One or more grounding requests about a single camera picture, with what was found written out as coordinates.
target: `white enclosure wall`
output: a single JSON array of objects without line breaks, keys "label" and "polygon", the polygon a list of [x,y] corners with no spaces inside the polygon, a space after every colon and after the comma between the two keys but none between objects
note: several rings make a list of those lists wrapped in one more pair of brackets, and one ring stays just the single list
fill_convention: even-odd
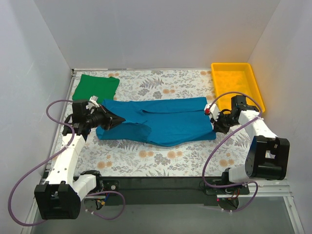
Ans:
[{"label": "white enclosure wall", "polygon": [[279,0],[35,0],[71,68],[247,62]]},{"label": "white enclosure wall", "polygon": [[266,123],[291,143],[287,177],[306,233],[312,233],[312,1],[281,0],[249,62]]},{"label": "white enclosure wall", "polygon": [[[0,31],[0,233],[17,234],[22,226],[8,214],[8,196],[23,174],[49,156],[57,125],[45,108],[66,96],[71,70],[33,0],[0,1]],[[51,114],[59,117],[61,110]],[[13,197],[21,221],[40,178],[40,171],[32,173]]]}]

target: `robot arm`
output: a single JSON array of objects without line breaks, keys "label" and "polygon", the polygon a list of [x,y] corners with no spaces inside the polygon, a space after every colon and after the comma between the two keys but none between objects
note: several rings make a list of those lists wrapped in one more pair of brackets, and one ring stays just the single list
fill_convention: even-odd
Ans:
[{"label": "robot arm", "polygon": [[[205,114],[211,115],[215,132],[228,133],[230,127],[244,125],[258,116],[255,106],[247,105],[246,97],[237,95],[231,98],[232,110],[219,111],[214,104],[206,105]],[[286,175],[290,143],[279,138],[264,123],[262,118],[245,127],[252,140],[245,165],[228,168],[222,174],[225,183],[249,182],[259,179],[283,180]],[[270,151],[274,157],[266,157]]]},{"label": "robot arm", "polygon": [[[101,176],[99,171],[83,172],[77,181],[73,181],[78,156],[92,128],[101,126],[108,131],[125,121],[124,118],[97,104],[94,97],[90,101],[74,101],[72,108],[73,114],[65,122],[68,123],[71,117],[70,124],[75,130],[74,140],[58,156],[45,183],[35,188],[35,198],[43,219],[75,219],[79,215],[81,201],[86,195],[102,191],[103,184],[99,179]],[[65,126],[62,134],[64,147],[73,133]]]}]

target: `yellow tray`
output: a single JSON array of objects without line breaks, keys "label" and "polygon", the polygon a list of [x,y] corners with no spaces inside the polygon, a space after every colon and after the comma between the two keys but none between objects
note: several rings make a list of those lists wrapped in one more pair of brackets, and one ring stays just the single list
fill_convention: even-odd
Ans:
[{"label": "yellow tray", "polygon": [[[216,97],[229,91],[239,91],[255,99],[255,101],[261,106],[263,112],[265,111],[258,85],[249,63],[214,62],[211,64],[211,69]],[[217,101],[218,108],[220,110],[230,110],[231,97],[235,95],[236,94],[228,94],[221,97]],[[247,104],[256,106],[253,101],[248,98],[246,98],[246,100]]]}]

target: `blue cloth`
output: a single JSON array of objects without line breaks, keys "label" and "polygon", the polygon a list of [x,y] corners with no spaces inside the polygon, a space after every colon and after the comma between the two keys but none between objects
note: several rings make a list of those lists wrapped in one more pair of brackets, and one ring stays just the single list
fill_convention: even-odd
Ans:
[{"label": "blue cloth", "polygon": [[187,141],[214,140],[215,132],[204,115],[206,98],[114,101],[102,105],[126,119],[117,127],[104,131],[97,128],[99,139],[128,139],[159,146],[174,146]]}]

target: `floral tablecloth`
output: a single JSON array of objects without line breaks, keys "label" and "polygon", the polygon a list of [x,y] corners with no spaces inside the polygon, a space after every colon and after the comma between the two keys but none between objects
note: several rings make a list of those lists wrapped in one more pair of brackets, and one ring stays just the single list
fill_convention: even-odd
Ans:
[{"label": "floral tablecloth", "polygon": [[[71,97],[81,74],[120,79],[114,98],[120,101],[206,97],[212,102],[215,98],[211,72],[207,70],[77,72]],[[71,105],[68,105],[65,116],[71,112]],[[213,141],[159,147],[130,140],[99,140],[92,130],[79,155],[75,175],[86,170],[99,170],[102,176],[201,176],[209,153],[225,137],[220,133],[216,135]],[[245,163],[249,145],[244,130],[234,135],[216,152],[206,175],[220,176],[227,167]],[[60,147],[61,134],[56,150]]]}]

